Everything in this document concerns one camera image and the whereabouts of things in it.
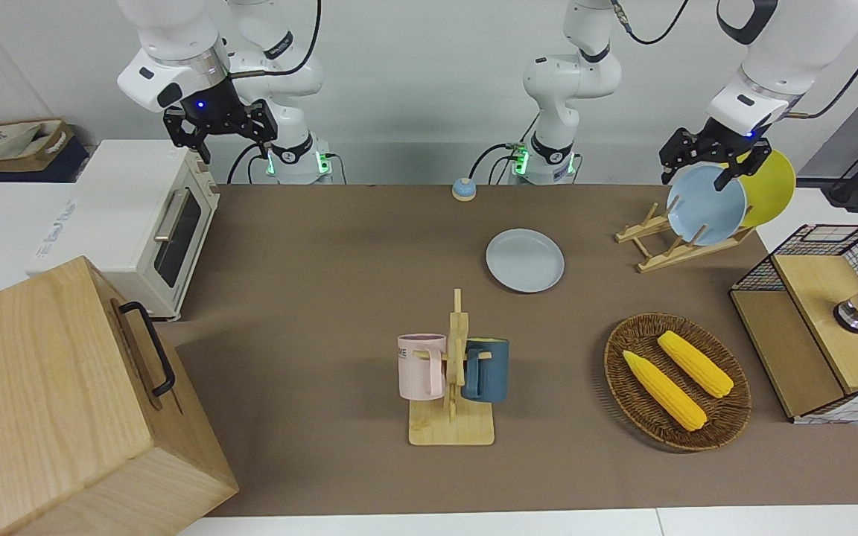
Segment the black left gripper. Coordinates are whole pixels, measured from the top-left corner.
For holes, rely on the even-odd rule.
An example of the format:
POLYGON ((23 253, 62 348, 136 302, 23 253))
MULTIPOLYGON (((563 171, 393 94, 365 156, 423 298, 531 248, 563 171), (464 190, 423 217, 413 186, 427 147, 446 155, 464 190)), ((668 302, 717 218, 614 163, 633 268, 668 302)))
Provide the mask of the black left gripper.
POLYGON ((697 133, 678 128, 658 152, 661 184, 670 184, 678 170, 699 162, 728 162, 713 181, 716 192, 724 191, 733 179, 753 176, 772 153, 772 144, 763 137, 768 128, 741 135, 712 118, 697 133))

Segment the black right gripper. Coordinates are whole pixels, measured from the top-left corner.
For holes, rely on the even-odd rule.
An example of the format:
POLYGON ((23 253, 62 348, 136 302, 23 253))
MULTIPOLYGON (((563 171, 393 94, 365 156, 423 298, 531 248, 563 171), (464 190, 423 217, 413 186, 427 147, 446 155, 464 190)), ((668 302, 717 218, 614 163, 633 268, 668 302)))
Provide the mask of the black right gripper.
POLYGON ((208 165, 212 160, 206 146, 209 135, 239 135, 259 145, 279 136, 267 102, 244 103, 229 78, 168 106, 163 123, 174 146, 193 150, 208 165))

